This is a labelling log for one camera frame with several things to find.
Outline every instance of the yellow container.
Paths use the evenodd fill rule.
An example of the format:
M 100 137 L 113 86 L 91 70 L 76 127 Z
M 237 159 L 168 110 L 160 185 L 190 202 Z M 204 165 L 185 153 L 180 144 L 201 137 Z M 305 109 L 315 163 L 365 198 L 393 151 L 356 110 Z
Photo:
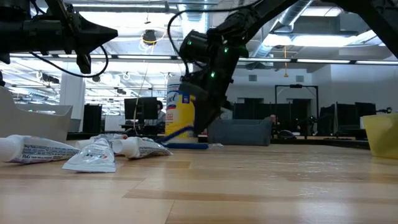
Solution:
M 170 77 L 167 80 L 166 135 L 193 125 L 195 119 L 193 96 L 178 90 L 179 86 L 180 76 Z M 198 138 L 193 132 L 186 132 L 169 142 L 195 143 L 198 142 Z
M 398 114 L 364 116 L 363 122 L 372 155 L 398 159 Z

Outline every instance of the desk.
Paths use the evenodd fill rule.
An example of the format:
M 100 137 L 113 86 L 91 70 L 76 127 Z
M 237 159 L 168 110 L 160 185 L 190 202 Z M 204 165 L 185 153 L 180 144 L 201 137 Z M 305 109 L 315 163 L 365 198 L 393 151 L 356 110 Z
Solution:
M 0 163 L 0 223 L 398 223 L 398 161 L 330 146 L 226 146 L 128 161 Z

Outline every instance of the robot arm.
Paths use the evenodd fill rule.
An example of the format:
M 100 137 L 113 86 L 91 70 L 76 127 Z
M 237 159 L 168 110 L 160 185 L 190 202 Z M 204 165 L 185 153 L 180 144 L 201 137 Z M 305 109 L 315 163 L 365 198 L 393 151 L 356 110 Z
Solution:
M 90 52 L 118 36 L 114 29 L 99 26 L 74 12 L 62 0 L 45 0 L 48 10 L 31 18 L 30 2 L 0 1 L 0 61 L 10 63 L 10 53 L 64 50 L 77 54 L 77 64 L 84 74 L 91 73 Z
M 204 63 L 203 69 L 182 77 L 180 90 L 195 96 L 194 132 L 198 134 L 220 114 L 225 93 L 239 57 L 248 57 L 245 44 L 268 21 L 298 0 L 262 0 L 231 15 L 206 34 L 191 31 L 180 47 L 188 62 Z M 398 57 L 398 8 L 392 0 L 326 0 L 359 14 Z

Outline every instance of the ceiling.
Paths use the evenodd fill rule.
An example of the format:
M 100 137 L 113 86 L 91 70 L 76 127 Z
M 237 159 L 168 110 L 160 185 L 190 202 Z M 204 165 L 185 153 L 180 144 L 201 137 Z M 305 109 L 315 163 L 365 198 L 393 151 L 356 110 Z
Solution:
M 44 0 L 37 2 L 43 10 L 47 9 Z M 69 0 L 68 2 L 74 4 L 75 9 L 79 10 L 85 19 L 118 30 L 119 37 L 104 45 L 109 54 L 176 55 L 165 31 L 174 12 L 184 9 L 225 9 L 253 1 L 170 0 L 167 1 L 168 10 L 165 9 L 165 1 Z M 183 38 L 192 29 L 205 32 L 209 27 L 222 23 L 227 16 L 227 12 L 183 15 L 178 17 L 172 25 L 172 38 L 179 47 Z M 390 51 L 383 46 L 380 39 L 369 30 L 358 15 L 343 12 L 342 9 L 330 3 L 312 2 L 294 22 L 292 31 L 289 33 L 281 32 L 283 27 L 280 28 L 277 18 L 269 27 L 271 29 L 268 32 L 264 29 L 260 30 L 246 45 L 251 57 L 260 57 L 260 53 L 264 52 L 266 54 L 262 57 L 382 60 L 391 56 Z M 155 30 L 157 42 L 154 46 L 148 46 L 142 41 L 142 34 L 149 29 Z M 97 49 L 92 54 L 103 53 Z M 74 58 L 50 58 L 50 60 L 65 67 L 65 63 L 73 63 Z M 104 62 L 93 62 L 93 73 L 100 71 L 103 66 Z M 261 66 L 262 69 L 273 70 L 284 67 L 284 63 L 267 63 L 266 66 Z M 288 64 L 288 67 L 306 69 L 310 73 L 320 66 L 295 63 Z M 247 68 L 245 63 L 239 63 L 235 73 Z M 58 103 L 59 85 L 50 84 L 51 88 L 43 88 L 48 83 L 40 80 L 41 74 L 44 73 L 62 81 L 62 72 L 53 66 L 33 58 L 13 57 L 10 65 L 0 63 L 0 70 L 7 84 L 24 85 L 23 88 L 12 89 L 15 99 L 19 98 L 20 102 Z M 166 94 L 167 78 L 172 75 L 181 75 L 184 70 L 181 62 L 111 60 L 100 82 L 86 80 L 86 102 L 101 103 L 116 110 L 123 104 L 120 100 L 125 97 L 158 96 L 163 98 Z M 126 94 L 118 94 L 114 87 L 124 89 Z

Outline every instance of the crumpled toothpaste tube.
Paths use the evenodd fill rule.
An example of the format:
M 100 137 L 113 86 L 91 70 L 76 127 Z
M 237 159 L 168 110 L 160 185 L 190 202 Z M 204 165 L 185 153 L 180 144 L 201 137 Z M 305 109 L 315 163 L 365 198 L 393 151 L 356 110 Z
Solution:
M 87 140 L 81 140 L 76 142 L 75 147 L 78 149 L 83 149 L 84 147 L 93 144 L 96 140 L 103 138 L 106 139 L 112 147 L 112 142 L 117 139 L 127 139 L 127 134 L 99 134 L 97 136 L 93 136 Z
M 101 138 L 70 158 L 62 169 L 77 172 L 116 172 L 116 164 L 109 142 Z
M 0 160 L 21 164 L 59 161 L 79 153 L 79 149 L 57 141 L 33 136 L 0 138 Z
M 129 159 L 141 159 L 149 156 L 171 156 L 172 153 L 161 144 L 149 138 L 129 137 L 126 140 L 113 141 L 112 150 Z

